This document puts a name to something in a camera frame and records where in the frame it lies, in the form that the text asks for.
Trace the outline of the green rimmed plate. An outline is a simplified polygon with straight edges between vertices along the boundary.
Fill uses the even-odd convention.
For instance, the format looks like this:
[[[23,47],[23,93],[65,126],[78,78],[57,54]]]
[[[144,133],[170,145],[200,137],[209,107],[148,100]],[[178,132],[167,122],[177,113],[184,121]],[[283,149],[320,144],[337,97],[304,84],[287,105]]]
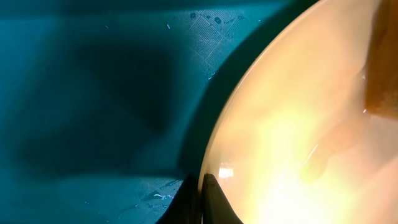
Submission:
[[[397,121],[363,104],[378,6],[317,2],[233,91],[201,173],[243,223],[397,222]]]

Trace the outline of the green yellow sponge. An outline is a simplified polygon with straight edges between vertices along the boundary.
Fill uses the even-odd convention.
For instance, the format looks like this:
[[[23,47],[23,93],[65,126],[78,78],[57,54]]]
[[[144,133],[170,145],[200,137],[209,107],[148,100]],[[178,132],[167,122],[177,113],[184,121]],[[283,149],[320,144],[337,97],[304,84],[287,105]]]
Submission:
[[[397,119],[397,0],[383,0],[374,15],[366,62],[365,107]]]

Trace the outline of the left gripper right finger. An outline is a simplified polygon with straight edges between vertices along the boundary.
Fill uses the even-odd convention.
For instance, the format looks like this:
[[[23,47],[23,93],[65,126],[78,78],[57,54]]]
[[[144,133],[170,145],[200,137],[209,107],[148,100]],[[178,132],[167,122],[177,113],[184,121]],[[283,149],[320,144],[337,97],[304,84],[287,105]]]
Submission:
[[[213,174],[205,174],[201,189],[203,224],[243,224]]]

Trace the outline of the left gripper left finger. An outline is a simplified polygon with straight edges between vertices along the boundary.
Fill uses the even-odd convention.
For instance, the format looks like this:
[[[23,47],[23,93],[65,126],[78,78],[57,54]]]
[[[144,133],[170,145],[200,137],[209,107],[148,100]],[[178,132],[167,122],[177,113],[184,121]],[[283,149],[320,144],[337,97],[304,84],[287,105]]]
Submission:
[[[188,175],[156,224],[198,224],[198,179]]]

